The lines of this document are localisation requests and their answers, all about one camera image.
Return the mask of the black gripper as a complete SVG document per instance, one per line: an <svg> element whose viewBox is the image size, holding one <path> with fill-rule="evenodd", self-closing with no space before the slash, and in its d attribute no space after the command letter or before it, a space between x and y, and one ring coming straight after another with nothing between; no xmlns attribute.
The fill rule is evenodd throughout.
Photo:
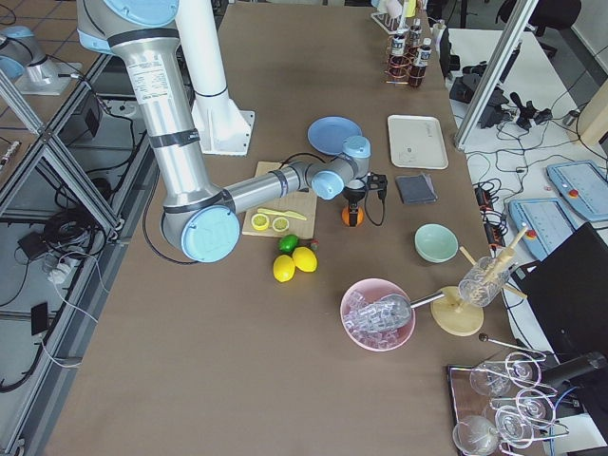
<svg viewBox="0 0 608 456"><path fill-rule="evenodd" d="M349 227L358 225L358 203L363 200L369 192L376 192L381 201L387 196L388 179L386 175L369 172L363 178L357 178L351 182L351 186L345 186L342 196L350 203L346 208L346 224Z"/></svg>

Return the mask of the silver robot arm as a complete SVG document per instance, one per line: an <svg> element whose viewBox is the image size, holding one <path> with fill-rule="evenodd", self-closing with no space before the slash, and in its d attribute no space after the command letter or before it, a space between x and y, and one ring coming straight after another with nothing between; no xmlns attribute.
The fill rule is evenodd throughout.
<svg viewBox="0 0 608 456"><path fill-rule="evenodd" d="M220 187L204 146L244 139L251 125L230 99L212 7L207 1L80 1L83 47L123 60L167 191L161 232L197 262L215 262L238 242L238 213L295 191L331 200L369 174L370 141L343 141L328 163L291 162Z"/></svg>

